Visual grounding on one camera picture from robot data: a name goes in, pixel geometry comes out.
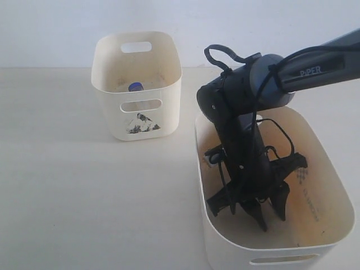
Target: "white wall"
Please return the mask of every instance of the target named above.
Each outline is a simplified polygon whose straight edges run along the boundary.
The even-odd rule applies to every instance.
[[[2,0],[0,67],[91,66],[114,32],[171,34],[183,66],[208,65],[203,49],[241,56],[290,54],[360,26],[358,0]]]

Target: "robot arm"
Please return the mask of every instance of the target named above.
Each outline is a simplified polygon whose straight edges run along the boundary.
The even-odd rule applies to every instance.
[[[235,214],[239,203],[266,231],[260,204],[269,199],[285,220],[290,192],[285,179],[294,170],[306,168],[307,161],[293,145],[289,156],[270,161],[254,116],[257,111],[287,105],[296,91],[360,78],[360,29],[285,58],[257,53],[244,59],[230,49],[223,50],[245,64],[235,70],[211,58],[209,48],[226,47],[212,45],[205,49],[206,58],[224,72],[202,86],[196,96],[221,142],[205,153],[205,159],[219,165],[221,176],[224,163],[231,180],[225,184],[222,179],[223,189],[207,202],[215,216],[228,206]]]

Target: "bottle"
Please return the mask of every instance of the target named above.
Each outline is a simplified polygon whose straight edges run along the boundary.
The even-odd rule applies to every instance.
[[[128,90],[129,90],[129,92],[138,92],[138,91],[143,91],[144,87],[142,86],[142,84],[140,82],[134,82],[129,85]],[[146,101],[138,101],[138,102],[135,102],[135,104],[139,111],[144,111],[144,110],[150,109],[149,105],[147,104]]]

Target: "white table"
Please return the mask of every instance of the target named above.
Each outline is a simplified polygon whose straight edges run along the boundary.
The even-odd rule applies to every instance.
[[[0,269],[209,270],[195,94],[218,74],[185,68],[176,132],[121,142],[107,130],[90,69],[0,70]],[[355,80],[289,104],[313,127],[356,210],[359,100]],[[359,228],[313,269],[357,269]]]

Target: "plastic basket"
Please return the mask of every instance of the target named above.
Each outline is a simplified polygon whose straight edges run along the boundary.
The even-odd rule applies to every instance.
[[[268,202],[262,205],[267,232],[239,206],[235,215],[223,209],[214,217],[206,200],[222,188],[222,183],[217,166],[208,167],[203,156],[220,141],[206,117],[201,114],[196,119],[205,247],[214,270],[307,269],[354,227],[353,205],[305,119],[288,107],[262,111],[259,115],[274,119],[283,127],[296,151],[307,158],[308,168],[293,172],[285,180],[290,186],[285,222],[277,217]],[[265,145],[274,146],[280,156],[289,154],[289,142],[275,125],[262,122],[259,129]]]
[[[172,38],[146,31],[97,43],[91,81],[111,134],[123,141],[163,137],[179,124],[182,69]],[[129,92],[133,82],[144,90]]]

